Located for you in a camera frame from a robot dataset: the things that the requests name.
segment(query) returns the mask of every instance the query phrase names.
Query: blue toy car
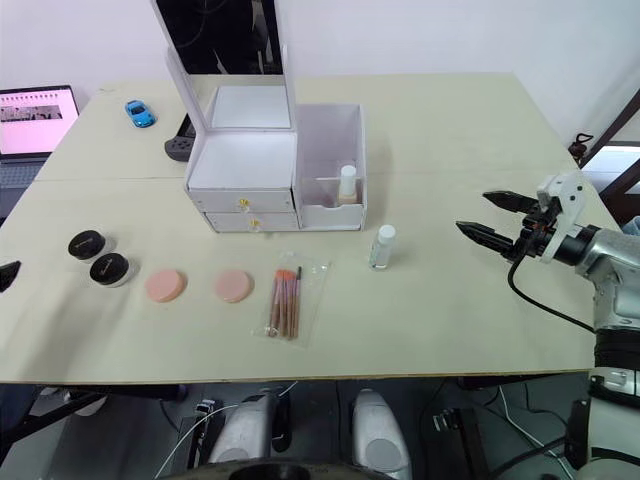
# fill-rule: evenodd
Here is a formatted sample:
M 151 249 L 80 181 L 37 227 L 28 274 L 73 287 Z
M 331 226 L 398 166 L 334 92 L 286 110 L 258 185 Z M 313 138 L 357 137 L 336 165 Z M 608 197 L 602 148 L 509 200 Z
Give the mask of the blue toy car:
M 149 111 L 147 106 L 140 100 L 131 100 L 124 106 L 125 112 L 131 117 L 136 127 L 150 127 L 156 123 L 156 117 Z

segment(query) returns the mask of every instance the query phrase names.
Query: drawer knob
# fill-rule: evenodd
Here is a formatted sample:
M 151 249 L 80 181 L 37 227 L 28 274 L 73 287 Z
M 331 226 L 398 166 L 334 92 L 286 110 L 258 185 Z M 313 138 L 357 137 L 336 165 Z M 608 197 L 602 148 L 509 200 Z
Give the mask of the drawer knob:
M 249 211 L 249 200 L 247 200 L 246 198 L 241 198 L 240 200 L 238 200 L 238 206 L 240 207 L 240 211 L 242 212 L 248 212 Z
M 250 232 L 259 232 L 260 231 L 260 220 L 257 218 L 252 218 L 249 220 L 249 231 Z

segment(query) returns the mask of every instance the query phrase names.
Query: white bottle cap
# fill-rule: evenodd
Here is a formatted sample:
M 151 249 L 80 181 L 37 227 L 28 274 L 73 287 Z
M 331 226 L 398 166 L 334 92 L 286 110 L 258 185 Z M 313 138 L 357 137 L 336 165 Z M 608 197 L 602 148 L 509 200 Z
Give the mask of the white bottle cap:
M 396 229 L 393 225 L 383 225 L 378 230 L 378 242 L 389 245 L 396 238 Z
M 345 165 L 340 169 L 339 196 L 350 197 L 356 193 L 356 167 Z

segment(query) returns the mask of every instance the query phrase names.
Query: drawer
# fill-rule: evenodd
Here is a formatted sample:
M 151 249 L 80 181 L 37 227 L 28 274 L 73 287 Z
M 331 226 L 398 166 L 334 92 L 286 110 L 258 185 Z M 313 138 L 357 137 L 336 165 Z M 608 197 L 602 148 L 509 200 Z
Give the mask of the drawer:
M 190 190 L 201 212 L 284 213 L 294 212 L 291 190 Z
M 205 213 L 216 232 L 295 232 L 295 213 Z

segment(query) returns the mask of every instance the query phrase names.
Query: small glass bottle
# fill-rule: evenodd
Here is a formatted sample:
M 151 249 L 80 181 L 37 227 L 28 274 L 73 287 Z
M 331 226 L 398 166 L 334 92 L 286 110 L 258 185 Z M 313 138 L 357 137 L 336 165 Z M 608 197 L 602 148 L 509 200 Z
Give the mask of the small glass bottle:
M 338 205 L 358 203 L 356 191 L 356 167 L 345 165 L 340 169 L 340 186 L 338 187 Z
M 383 225 L 378 230 L 378 235 L 371 247 L 369 266 L 375 270 L 384 270 L 389 264 L 393 241 L 396 238 L 396 229 L 392 225 Z

